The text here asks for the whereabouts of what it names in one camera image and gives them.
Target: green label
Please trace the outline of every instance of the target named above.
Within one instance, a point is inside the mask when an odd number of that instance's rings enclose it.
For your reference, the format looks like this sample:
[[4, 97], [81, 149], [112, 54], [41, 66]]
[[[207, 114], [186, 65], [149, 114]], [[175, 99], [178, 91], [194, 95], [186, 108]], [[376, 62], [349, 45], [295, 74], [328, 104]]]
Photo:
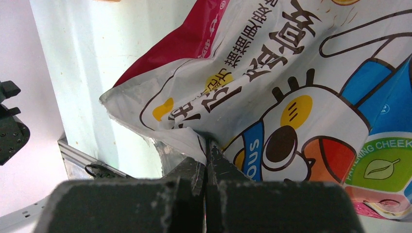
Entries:
[[356, 156], [346, 184], [398, 192], [412, 176], [412, 139], [386, 137], [366, 143]]

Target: plastic packaging bag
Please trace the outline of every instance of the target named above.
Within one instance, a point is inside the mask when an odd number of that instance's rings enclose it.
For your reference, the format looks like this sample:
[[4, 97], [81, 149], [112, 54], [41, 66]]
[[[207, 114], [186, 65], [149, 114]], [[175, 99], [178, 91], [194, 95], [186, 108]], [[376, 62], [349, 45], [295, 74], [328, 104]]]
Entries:
[[407, 220], [411, 21], [410, 0], [197, 0], [101, 103], [202, 163], [213, 137], [253, 180], [346, 182], [358, 213]]

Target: cartoon face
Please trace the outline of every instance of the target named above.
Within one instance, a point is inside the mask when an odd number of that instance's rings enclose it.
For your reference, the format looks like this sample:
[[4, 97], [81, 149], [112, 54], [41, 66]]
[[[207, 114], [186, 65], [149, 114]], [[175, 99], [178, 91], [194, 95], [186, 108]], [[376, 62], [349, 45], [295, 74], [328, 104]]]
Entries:
[[291, 91], [272, 93], [277, 103], [225, 149], [234, 164], [253, 180], [334, 181], [341, 183], [367, 137], [365, 122], [337, 93], [309, 78]]

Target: red cartoon tongue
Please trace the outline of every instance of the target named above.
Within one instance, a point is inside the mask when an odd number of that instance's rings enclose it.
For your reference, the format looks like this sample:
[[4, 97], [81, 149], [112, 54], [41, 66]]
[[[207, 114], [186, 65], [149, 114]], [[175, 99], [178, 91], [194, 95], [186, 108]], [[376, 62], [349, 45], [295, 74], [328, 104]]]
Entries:
[[341, 183], [351, 168], [355, 150], [345, 142], [332, 137], [318, 137], [303, 148], [307, 159], [315, 159], [309, 180]]

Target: leaf icon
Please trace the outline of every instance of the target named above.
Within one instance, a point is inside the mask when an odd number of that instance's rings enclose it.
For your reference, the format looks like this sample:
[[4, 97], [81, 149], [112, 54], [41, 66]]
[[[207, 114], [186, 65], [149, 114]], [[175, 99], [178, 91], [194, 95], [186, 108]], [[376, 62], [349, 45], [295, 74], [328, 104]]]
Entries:
[[384, 180], [392, 176], [394, 173], [394, 164], [399, 162], [400, 159], [397, 159], [393, 162], [376, 159], [371, 161], [368, 164], [368, 167], [365, 170], [364, 178], [365, 179], [374, 179], [374, 180]]

